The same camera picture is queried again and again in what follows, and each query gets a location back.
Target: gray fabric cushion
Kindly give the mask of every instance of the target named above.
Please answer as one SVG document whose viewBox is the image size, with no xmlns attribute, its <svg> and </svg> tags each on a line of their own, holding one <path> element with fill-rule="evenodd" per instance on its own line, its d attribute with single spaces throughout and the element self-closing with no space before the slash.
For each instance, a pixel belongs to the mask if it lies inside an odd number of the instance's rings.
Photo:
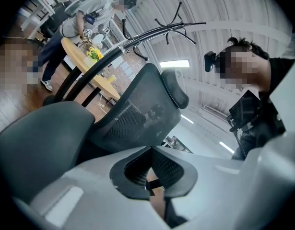
<svg viewBox="0 0 295 230">
<path fill-rule="evenodd" d="M 95 117 L 76 102 L 42 107 L 0 133 L 0 168 L 26 203 L 75 166 Z"/>
</svg>

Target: hair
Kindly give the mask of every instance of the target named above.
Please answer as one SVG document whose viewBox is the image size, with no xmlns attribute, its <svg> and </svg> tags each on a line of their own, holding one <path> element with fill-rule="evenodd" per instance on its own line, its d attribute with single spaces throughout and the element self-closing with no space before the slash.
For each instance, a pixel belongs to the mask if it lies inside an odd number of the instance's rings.
<svg viewBox="0 0 295 230">
<path fill-rule="evenodd" d="M 227 42 L 232 43 L 232 46 L 240 46 L 240 47 L 244 47 L 249 51 L 252 51 L 255 55 L 263 58 L 263 59 L 270 59 L 269 54 L 264 51 L 260 46 L 258 46 L 257 44 L 249 41 L 246 41 L 245 38 L 240 38 L 239 41 L 235 38 L 235 37 L 231 37 L 227 40 Z"/>
<path fill-rule="evenodd" d="M 220 78 L 225 78 L 225 72 L 226 72 L 226 64 L 229 60 L 226 59 L 227 53 L 234 51 L 234 47 L 239 47 L 237 49 L 238 51 L 251 51 L 255 55 L 263 58 L 263 59 L 270 59 L 270 56 L 267 52 L 265 52 L 260 46 L 257 44 L 249 41 L 246 41 L 245 38 L 240 38 L 239 40 L 235 37 L 231 37 L 227 40 L 227 42 L 232 43 L 231 46 L 225 48 L 224 51 L 222 51 L 215 60 L 215 71 L 220 74 Z"/>
<path fill-rule="evenodd" d="M 124 5 L 127 5 L 128 9 L 137 5 L 137 0 L 124 0 Z"/>
</svg>

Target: chair headrest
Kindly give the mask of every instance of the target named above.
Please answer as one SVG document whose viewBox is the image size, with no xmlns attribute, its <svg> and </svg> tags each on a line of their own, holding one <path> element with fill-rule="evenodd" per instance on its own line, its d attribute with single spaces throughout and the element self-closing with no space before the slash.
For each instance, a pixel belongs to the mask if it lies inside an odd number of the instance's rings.
<svg viewBox="0 0 295 230">
<path fill-rule="evenodd" d="M 189 104 L 189 97 L 182 91 L 180 85 L 178 84 L 175 69 L 166 69 L 162 72 L 161 76 L 164 80 L 168 93 L 177 107 L 185 109 Z"/>
</svg>

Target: flower vase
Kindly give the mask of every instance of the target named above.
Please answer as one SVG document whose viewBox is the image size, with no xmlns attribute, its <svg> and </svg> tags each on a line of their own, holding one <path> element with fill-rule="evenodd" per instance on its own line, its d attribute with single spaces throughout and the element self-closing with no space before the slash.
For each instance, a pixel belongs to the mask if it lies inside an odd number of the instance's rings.
<svg viewBox="0 0 295 230">
<path fill-rule="evenodd" d="M 92 67 L 97 61 L 93 60 L 92 57 L 87 56 L 87 57 L 83 60 L 83 62 L 84 62 L 89 68 L 91 68 L 91 67 Z"/>
</svg>

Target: white sneaker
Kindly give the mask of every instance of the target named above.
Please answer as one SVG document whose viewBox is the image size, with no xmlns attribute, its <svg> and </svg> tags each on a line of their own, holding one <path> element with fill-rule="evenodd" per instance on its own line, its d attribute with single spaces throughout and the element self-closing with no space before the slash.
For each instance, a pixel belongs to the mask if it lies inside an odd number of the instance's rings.
<svg viewBox="0 0 295 230">
<path fill-rule="evenodd" d="M 41 83 L 45 86 L 46 89 L 48 89 L 49 91 L 52 91 L 51 80 L 47 80 L 47 81 L 41 80 Z"/>
</svg>

